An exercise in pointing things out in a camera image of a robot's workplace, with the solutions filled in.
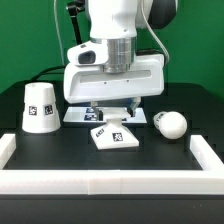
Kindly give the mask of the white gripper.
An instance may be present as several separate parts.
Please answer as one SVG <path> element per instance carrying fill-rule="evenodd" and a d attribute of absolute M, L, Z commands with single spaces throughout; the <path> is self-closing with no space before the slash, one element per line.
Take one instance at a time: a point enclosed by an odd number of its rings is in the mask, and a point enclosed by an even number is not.
<path fill-rule="evenodd" d="M 107 74 L 101 66 L 68 64 L 64 74 L 64 98 L 70 103 L 90 102 L 97 120 L 102 121 L 98 101 L 133 98 L 128 113 L 134 117 L 143 96 L 160 95 L 164 90 L 164 56 L 137 56 L 130 70 Z"/>

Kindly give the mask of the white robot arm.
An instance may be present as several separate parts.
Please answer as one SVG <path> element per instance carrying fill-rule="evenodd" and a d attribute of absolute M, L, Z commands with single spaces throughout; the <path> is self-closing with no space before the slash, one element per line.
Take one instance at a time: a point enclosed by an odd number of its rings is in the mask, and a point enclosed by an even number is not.
<path fill-rule="evenodd" d="M 64 73 L 67 102 L 89 102 L 98 120 L 106 113 L 100 101 L 127 99 L 134 114 L 143 96 L 164 90 L 166 50 L 136 50 L 137 30 L 149 32 L 167 26 L 175 17 L 178 0 L 86 0 L 91 21 L 90 40 L 68 50 Z"/>

